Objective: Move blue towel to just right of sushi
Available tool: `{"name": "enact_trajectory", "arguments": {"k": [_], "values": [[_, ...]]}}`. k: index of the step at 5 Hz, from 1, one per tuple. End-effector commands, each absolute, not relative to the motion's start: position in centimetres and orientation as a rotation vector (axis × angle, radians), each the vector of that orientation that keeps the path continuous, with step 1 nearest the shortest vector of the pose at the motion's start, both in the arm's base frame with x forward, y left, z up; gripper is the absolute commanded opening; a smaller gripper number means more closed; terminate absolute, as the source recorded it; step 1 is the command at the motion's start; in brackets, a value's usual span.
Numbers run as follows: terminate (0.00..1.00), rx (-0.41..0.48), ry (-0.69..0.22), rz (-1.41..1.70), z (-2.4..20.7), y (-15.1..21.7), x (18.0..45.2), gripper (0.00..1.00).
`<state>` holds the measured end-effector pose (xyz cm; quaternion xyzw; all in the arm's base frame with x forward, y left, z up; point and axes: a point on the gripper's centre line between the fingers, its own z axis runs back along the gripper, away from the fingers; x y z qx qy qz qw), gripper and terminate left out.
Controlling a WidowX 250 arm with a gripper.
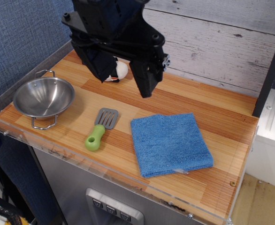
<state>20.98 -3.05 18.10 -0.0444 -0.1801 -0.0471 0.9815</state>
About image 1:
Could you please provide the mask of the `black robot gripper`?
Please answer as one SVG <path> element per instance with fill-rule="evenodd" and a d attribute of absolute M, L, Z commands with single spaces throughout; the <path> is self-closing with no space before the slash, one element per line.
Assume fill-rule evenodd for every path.
<path fill-rule="evenodd" d="M 82 63 L 104 82 L 109 76 L 117 78 L 114 56 L 129 60 L 140 95 L 151 97 L 170 60 L 162 49 L 164 36 L 143 18 L 147 1 L 74 0 L 72 3 L 74 11 L 64 13 L 61 21 L 81 45 L 71 41 Z"/>

